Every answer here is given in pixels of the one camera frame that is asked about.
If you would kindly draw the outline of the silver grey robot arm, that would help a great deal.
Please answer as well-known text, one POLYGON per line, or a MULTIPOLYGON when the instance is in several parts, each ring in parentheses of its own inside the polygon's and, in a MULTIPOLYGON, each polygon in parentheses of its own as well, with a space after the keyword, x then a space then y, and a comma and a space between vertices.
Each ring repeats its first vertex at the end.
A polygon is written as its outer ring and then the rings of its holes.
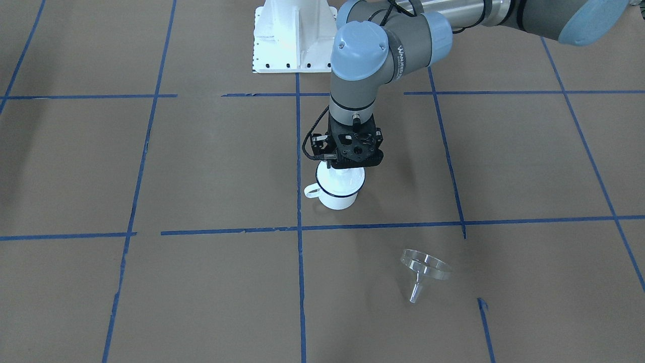
POLYGON ((380 86, 444 59, 454 35, 509 27, 586 46, 610 30, 627 1, 348 1, 337 14, 324 134, 310 130, 304 156, 331 168, 375 167, 383 159, 374 105, 380 86))

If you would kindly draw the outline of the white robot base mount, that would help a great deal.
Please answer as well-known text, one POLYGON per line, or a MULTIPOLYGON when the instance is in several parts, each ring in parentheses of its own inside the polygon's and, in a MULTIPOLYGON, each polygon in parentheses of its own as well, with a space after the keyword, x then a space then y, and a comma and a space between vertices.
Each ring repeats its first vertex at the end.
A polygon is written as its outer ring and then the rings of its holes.
POLYGON ((330 72, 336 19, 327 1, 265 1, 254 15, 252 71, 330 72))

